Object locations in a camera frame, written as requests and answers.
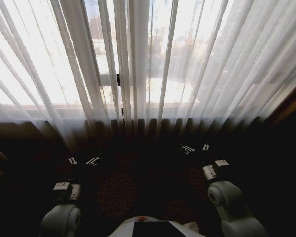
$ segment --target curtain fold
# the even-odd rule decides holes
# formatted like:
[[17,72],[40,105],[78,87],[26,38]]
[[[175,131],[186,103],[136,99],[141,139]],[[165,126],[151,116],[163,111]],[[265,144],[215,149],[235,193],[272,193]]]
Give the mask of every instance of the curtain fold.
[[2,138],[246,128],[295,87],[296,0],[0,0]]

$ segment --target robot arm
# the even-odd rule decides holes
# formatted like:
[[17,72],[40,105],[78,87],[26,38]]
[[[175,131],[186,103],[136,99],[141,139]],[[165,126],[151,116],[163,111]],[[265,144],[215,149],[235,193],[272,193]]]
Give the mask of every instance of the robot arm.
[[225,237],[268,237],[264,226],[250,213],[242,191],[229,181],[213,182],[208,197],[222,220]]
[[55,206],[41,222],[40,237],[73,237],[80,223],[80,216],[80,209],[74,204]]

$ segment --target patterned carpet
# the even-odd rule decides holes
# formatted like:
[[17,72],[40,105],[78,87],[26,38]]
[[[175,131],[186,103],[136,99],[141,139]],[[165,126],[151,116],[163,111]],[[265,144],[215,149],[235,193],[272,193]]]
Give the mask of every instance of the patterned carpet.
[[100,151],[88,148],[75,158],[83,162],[95,155],[102,157],[97,166],[77,170],[70,166],[66,152],[33,148],[28,155],[33,160],[18,163],[19,168],[0,181],[0,231],[8,233],[3,228],[8,221],[11,230],[37,236],[40,221],[55,204],[51,197],[55,182],[79,176],[82,215],[77,237],[106,237],[124,220],[139,215],[182,224],[196,221],[205,236],[222,236],[201,172],[201,162],[209,159],[209,153],[187,156],[179,146],[170,144]]

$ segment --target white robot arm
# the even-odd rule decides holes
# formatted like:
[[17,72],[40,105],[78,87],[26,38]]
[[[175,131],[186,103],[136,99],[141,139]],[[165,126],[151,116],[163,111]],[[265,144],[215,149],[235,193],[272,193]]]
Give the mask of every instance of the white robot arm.
[[229,181],[213,182],[208,197],[222,220],[225,237],[268,237],[264,226],[250,213],[242,191]]
[[74,204],[55,206],[41,222],[40,237],[74,237],[80,217],[80,209]]

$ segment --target sheer white curtain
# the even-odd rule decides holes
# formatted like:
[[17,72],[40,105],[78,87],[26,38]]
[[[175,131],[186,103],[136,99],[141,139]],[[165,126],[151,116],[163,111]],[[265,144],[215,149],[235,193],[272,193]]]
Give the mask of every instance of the sheer white curtain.
[[246,127],[295,87],[296,0],[0,0],[0,137]]
[[91,29],[103,2],[129,134],[246,127],[296,86],[296,0],[85,0]]
[[[74,17],[83,15],[77,8]],[[118,113],[87,48],[87,24],[79,39],[67,27],[56,1],[0,0],[0,137],[58,134],[71,151],[83,140],[110,137]]]

